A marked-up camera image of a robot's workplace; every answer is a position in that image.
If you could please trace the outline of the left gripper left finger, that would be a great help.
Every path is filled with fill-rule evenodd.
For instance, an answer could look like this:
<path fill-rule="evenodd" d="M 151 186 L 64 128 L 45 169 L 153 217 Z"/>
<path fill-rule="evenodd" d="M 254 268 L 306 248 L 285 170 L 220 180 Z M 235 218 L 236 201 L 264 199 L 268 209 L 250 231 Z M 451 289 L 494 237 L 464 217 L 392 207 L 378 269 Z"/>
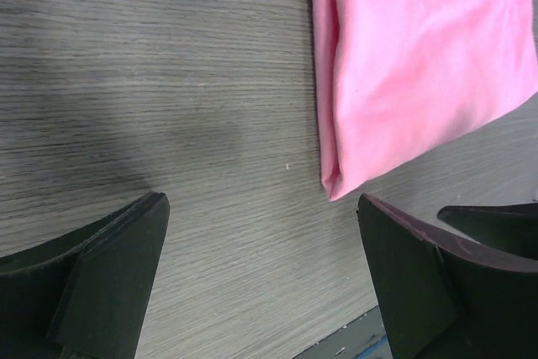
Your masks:
<path fill-rule="evenodd" d="M 132 358 L 170 215 L 150 192 L 1 259 L 3 358 Z"/>

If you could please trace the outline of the pink t shirt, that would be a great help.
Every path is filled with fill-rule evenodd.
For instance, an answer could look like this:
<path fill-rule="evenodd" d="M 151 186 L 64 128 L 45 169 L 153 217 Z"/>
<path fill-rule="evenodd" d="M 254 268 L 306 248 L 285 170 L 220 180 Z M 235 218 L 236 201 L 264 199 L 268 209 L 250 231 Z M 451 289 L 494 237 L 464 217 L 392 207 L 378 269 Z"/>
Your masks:
<path fill-rule="evenodd" d="M 320 177 L 335 201 L 537 91 L 533 0 L 312 0 Z"/>

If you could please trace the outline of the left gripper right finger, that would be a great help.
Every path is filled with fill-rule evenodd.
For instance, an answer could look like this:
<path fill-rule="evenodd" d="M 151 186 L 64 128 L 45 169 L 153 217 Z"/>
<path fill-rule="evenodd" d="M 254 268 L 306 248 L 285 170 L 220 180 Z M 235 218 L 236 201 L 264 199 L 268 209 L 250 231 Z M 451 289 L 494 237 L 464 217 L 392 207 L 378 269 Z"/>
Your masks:
<path fill-rule="evenodd" d="M 357 214 L 394 357 L 536 357 L 537 258 L 483 245 L 366 194 Z"/>

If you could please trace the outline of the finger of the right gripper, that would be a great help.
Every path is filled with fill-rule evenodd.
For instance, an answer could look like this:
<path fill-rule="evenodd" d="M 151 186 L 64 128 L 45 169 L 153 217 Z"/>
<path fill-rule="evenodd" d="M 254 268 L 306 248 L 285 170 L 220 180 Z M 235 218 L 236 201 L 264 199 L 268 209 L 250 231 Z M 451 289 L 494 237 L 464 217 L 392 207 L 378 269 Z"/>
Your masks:
<path fill-rule="evenodd" d="M 475 241 L 537 258 L 537 202 L 505 206 L 446 206 L 437 217 Z"/>

